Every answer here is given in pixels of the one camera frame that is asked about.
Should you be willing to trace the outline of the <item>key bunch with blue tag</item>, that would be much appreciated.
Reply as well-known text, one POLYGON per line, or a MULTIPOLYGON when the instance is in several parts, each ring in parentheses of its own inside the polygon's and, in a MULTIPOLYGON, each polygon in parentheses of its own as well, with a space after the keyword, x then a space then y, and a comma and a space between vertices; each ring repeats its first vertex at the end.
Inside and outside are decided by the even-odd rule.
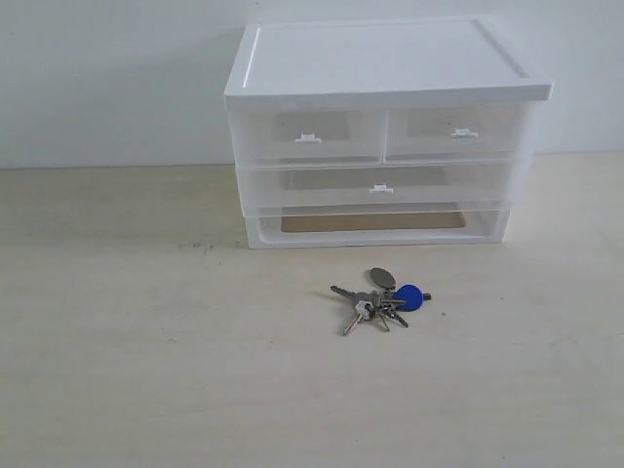
POLYGON ((350 322, 342 331, 343 336, 350 334, 358 325, 375 320, 379 320, 387 332, 390 331, 389 321, 407 328, 409 323, 402 314, 417 311, 433 299, 430 292, 425 292, 415 284, 398 287, 396 278, 384 268, 371 268, 369 277, 376 286, 370 292, 352 292, 337 285, 330 286, 333 293, 349 300, 353 310, 350 322))

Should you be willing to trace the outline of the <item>white plastic drawer cabinet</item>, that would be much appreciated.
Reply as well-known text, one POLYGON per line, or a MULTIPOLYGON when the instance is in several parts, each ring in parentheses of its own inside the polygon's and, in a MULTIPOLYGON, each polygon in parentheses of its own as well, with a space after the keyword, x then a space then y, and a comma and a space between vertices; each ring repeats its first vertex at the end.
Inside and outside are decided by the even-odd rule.
MULTIPOLYGON (((482 18, 251 24, 224 89, 232 112, 370 110, 385 113, 378 161, 326 167, 515 162, 525 168, 553 81, 482 18), (389 113, 400 109, 522 104, 526 125, 506 158, 386 163, 389 113)), ((522 196, 497 210, 246 217, 253 249, 499 243, 522 196)))

